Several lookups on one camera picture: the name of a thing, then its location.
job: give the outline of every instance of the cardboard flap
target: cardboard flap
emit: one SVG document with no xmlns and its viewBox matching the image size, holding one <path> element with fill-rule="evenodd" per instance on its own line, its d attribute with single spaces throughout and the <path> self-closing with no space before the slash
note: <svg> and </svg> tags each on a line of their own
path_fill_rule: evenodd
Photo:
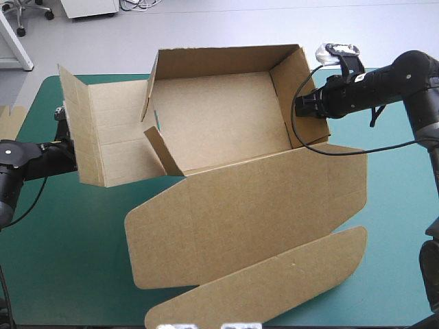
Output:
<svg viewBox="0 0 439 329">
<path fill-rule="evenodd" d="M 15 141 L 26 116 L 27 110 L 21 106 L 14 107 L 11 113 L 9 106 L 0 106 L 0 141 Z"/>
<path fill-rule="evenodd" d="M 301 245 L 152 308 L 146 328 L 264 323 L 342 283 L 358 267 L 367 234 L 358 227 Z"/>
<path fill-rule="evenodd" d="M 64 104 L 81 183 L 105 186 L 102 153 L 86 84 L 58 65 Z"/>
<path fill-rule="evenodd" d="M 145 132 L 158 158 L 162 162 L 166 174 L 169 176 L 183 176 L 183 172 L 178 168 L 176 161 L 172 158 L 161 133 L 156 127 L 151 127 Z"/>
<path fill-rule="evenodd" d="M 300 148 L 190 175 L 128 213 L 135 284 L 212 281 L 330 234 L 365 203 L 365 155 Z"/>
<path fill-rule="evenodd" d="M 154 113 L 139 121 L 146 80 L 87 86 L 61 66 L 60 80 L 82 183 L 109 187 L 165 175 L 144 135 Z"/>
</svg>

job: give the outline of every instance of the cardboard lid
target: cardboard lid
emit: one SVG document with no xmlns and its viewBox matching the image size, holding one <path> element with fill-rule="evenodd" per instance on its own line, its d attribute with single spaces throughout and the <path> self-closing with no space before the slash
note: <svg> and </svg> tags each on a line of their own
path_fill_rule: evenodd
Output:
<svg viewBox="0 0 439 329">
<path fill-rule="evenodd" d="M 0 106 L 0 140 L 15 141 L 26 116 L 27 110 L 23 107 L 16 106 L 10 112 L 9 106 Z"/>
</svg>

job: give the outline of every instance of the cardboard box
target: cardboard box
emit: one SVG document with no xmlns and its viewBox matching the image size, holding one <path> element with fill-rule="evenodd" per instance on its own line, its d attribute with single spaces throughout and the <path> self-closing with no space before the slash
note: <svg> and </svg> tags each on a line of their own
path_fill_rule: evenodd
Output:
<svg viewBox="0 0 439 329">
<path fill-rule="evenodd" d="M 86 86 L 60 68 L 82 182 L 186 176 L 126 217 L 138 287 L 201 284 L 151 310 L 149 327 L 266 321 L 359 264 L 365 230 L 331 232 L 366 202 L 366 156 L 296 140 L 292 96 L 308 74 L 298 45 L 160 50 L 148 82 Z M 327 144 L 325 120 L 296 120 L 308 143 L 351 150 Z"/>
</svg>

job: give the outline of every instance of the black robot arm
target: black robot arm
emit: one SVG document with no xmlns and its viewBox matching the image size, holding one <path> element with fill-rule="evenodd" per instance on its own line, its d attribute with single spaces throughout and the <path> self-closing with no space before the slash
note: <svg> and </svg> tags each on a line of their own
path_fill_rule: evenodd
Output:
<svg viewBox="0 0 439 329">
<path fill-rule="evenodd" d="M 365 73 L 358 52 L 335 52 L 337 46 L 357 50 L 347 45 L 326 45 L 328 53 L 339 59 L 336 62 L 342 66 L 342 75 L 333 75 L 322 88 L 297 97 L 294 104 L 296 116 L 339 119 L 349 113 L 372 108 L 373 122 L 376 107 L 380 106 L 382 111 L 387 104 L 403 101 L 415 141 L 429 152 L 439 192 L 439 62 L 423 52 L 408 51 L 391 65 Z M 432 240 L 422 246 L 419 261 L 427 297 L 435 315 L 413 328 L 437 329 L 439 219 L 427 228 L 426 234 Z"/>
<path fill-rule="evenodd" d="M 63 108 L 56 110 L 55 120 L 58 129 L 53 142 L 0 141 L 0 228 L 11 223 L 24 181 L 77 170 Z"/>
</svg>

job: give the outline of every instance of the white plastic part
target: white plastic part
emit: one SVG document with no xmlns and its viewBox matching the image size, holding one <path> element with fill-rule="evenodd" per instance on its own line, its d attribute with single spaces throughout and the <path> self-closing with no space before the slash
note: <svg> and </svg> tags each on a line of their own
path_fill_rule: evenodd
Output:
<svg viewBox="0 0 439 329">
<path fill-rule="evenodd" d="M 330 45 L 329 43 L 322 43 L 320 47 L 316 50 L 316 58 L 317 60 L 323 65 L 323 66 L 330 66 L 330 65 L 338 65 L 340 61 L 338 60 L 338 57 L 331 55 L 327 51 L 327 45 Z M 358 55 L 359 52 L 355 50 L 355 46 L 353 45 L 337 45 L 333 44 L 333 48 L 336 51 L 344 52 L 344 53 L 351 53 L 353 55 Z"/>
<path fill-rule="evenodd" d="M 221 329 L 262 329 L 262 324 L 258 323 L 236 323 L 236 324 L 223 324 Z"/>
<path fill-rule="evenodd" d="M 161 324 L 157 329 L 198 329 L 195 324 Z"/>
</svg>

